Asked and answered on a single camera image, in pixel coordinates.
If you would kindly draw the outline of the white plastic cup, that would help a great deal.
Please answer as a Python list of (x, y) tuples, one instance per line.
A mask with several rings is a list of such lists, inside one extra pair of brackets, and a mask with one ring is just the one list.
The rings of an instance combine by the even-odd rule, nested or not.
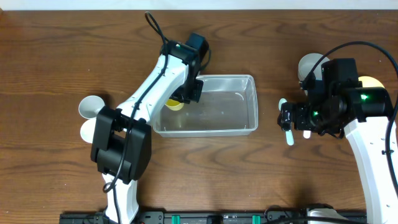
[(96, 118), (87, 119), (80, 128), (80, 136), (87, 143), (92, 143), (96, 126)]

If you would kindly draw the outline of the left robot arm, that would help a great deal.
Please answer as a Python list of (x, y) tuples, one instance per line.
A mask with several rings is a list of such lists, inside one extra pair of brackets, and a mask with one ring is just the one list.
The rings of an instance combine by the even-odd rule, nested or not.
[(135, 220), (137, 181), (152, 155), (151, 121), (169, 99), (199, 102), (203, 81), (197, 75), (209, 53), (209, 43), (199, 34), (190, 34), (185, 43), (167, 41), (155, 68), (136, 92), (116, 109), (104, 106), (99, 110), (90, 157), (105, 181), (106, 223)]

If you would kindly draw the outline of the yellow plastic cup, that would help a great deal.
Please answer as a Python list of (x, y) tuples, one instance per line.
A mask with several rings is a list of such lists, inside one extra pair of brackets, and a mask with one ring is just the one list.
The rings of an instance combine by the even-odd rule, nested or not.
[(181, 110), (184, 106), (184, 103), (181, 103), (179, 101), (175, 101), (172, 99), (168, 99), (165, 103), (166, 107), (172, 111), (178, 111)]

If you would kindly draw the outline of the yellow plastic bowl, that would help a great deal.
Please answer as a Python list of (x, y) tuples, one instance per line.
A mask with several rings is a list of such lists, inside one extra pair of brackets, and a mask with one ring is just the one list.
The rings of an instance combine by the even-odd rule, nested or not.
[(363, 88), (372, 88), (372, 87), (384, 88), (384, 85), (379, 80), (370, 76), (361, 76), (358, 78), (358, 80), (362, 82)]

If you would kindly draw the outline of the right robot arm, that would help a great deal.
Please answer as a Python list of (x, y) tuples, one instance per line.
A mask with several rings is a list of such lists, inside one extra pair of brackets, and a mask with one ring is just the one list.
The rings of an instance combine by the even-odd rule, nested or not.
[(303, 103), (279, 101), (278, 125), (288, 145), (293, 130), (346, 138), (353, 150), (366, 202), (368, 223), (397, 223), (397, 194), (388, 163), (397, 165), (396, 124), (389, 122), (392, 103), (383, 84), (360, 76), (352, 58), (329, 60), (308, 54), (298, 63), (305, 83)]

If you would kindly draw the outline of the grey plastic cup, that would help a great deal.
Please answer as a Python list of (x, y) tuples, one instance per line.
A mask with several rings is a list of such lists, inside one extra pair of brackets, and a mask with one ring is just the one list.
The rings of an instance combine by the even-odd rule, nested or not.
[(104, 106), (105, 103), (101, 97), (90, 95), (80, 101), (78, 112), (83, 118), (92, 119), (96, 117)]

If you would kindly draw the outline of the pale pink plastic fork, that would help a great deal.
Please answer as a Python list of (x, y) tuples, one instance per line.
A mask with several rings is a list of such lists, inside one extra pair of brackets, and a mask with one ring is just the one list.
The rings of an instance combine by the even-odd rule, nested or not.
[(311, 136), (311, 131), (304, 131), (303, 132), (303, 137), (305, 138), (305, 139), (309, 139), (310, 138), (310, 136)]

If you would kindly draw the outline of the grey plastic bowl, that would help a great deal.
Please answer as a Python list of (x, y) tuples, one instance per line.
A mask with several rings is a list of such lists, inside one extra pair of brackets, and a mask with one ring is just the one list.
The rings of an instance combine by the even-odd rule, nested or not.
[[(300, 81), (304, 81), (304, 79), (307, 77), (313, 66), (319, 61), (319, 59), (322, 57), (322, 54), (318, 53), (311, 53), (307, 54), (304, 57), (301, 58), (301, 60), (298, 63), (298, 79)], [(314, 75), (316, 80), (322, 80), (322, 64), (329, 61), (330, 59), (328, 57), (325, 57), (316, 67), (314, 70)]]

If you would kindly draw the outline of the clear plastic container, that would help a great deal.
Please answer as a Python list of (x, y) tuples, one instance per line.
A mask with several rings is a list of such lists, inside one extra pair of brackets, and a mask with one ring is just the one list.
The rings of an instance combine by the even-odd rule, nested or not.
[(245, 136), (259, 125), (257, 93), (250, 75), (203, 75), (198, 103), (178, 111), (164, 106), (153, 130), (164, 138)]

